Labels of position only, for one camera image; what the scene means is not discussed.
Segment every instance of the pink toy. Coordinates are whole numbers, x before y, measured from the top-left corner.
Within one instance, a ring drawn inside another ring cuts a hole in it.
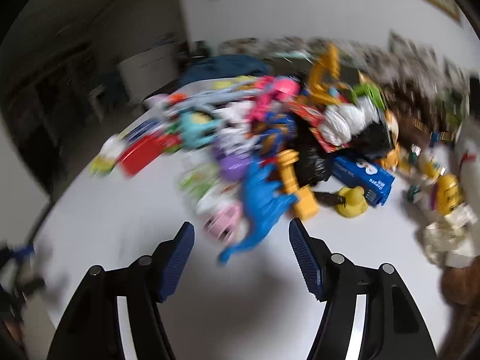
[[[205,223],[203,229],[225,243],[237,242],[235,233],[241,216],[242,205],[238,202],[232,203],[213,214]]]
[[[298,82],[283,76],[277,78],[270,76],[261,77],[256,82],[255,87],[260,89],[266,88],[266,92],[257,96],[256,104],[246,117],[249,123],[253,121],[263,122],[273,99],[284,102],[298,95],[300,91]]]

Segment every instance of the yellow rubber duck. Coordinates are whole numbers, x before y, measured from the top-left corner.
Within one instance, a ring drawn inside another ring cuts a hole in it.
[[[336,206],[338,213],[345,216],[345,218],[354,218],[363,214],[368,208],[367,201],[363,196],[364,193],[365,191],[362,187],[343,187],[338,191],[338,194],[345,197],[346,202]]]

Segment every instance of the ridged blue pad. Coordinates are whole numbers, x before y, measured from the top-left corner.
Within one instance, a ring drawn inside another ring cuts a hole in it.
[[[188,223],[186,227],[180,231],[182,230],[183,234],[181,239],[163,270],[162,281],[158,288],[158,296],[162,302],[164,302],[168,296],[173,295],[177,289],[183,268],[185,268],[191,249],[194,246],[195,232],[192,224]]]
[[[290,222],[289,239],[308,291],[315,295],[317,300],[320,300],[322,297],[322,271],[295,221]]]

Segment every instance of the white table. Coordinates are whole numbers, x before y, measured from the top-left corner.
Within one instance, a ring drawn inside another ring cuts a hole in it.
[[[46,302],[55,326],[88,268],[128,266],[157,244],[171,239],[184,221],[195,226],[195,245],[177,291],[159,306],[178,360],[305,359],[323,312],[303,281],[290,246],[290,217],[283,216],[254,251],[234,255],[217,265],[222,246],[202,231],[184,204],[178,177],[184,152],[162,155],[132,179],[119,169],[106,177],[84,170],[50,213],[37,236],[40,272],[46,281]],[[342,185],[333,177],[322,191]],[[345,219],[320,208],[304,223],[310,235],[323,239],[361,266],[389,262],[397,268],[414,297],[436,349],[446,333],[449,308],[439,292],[441,270],[422,254],[396,178],[385,206],[369,208]],[[126,359],[135,359],[124,299],[119,302]],[[358,301],[357,311],[364,303]],[[356,319],[357,343],[363,320]]]

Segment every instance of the yellow toy excavator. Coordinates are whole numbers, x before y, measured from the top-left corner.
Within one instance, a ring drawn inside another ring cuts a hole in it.
[[[330,74],[330,82],[325,82],[324,75]],[[328,43],[325,54],[317,59],[308,76],[310,101],[324,105],[342,104],[329,93],[330,88],[349,89],[349,86],[340,82],[339,50],[333,43]]]

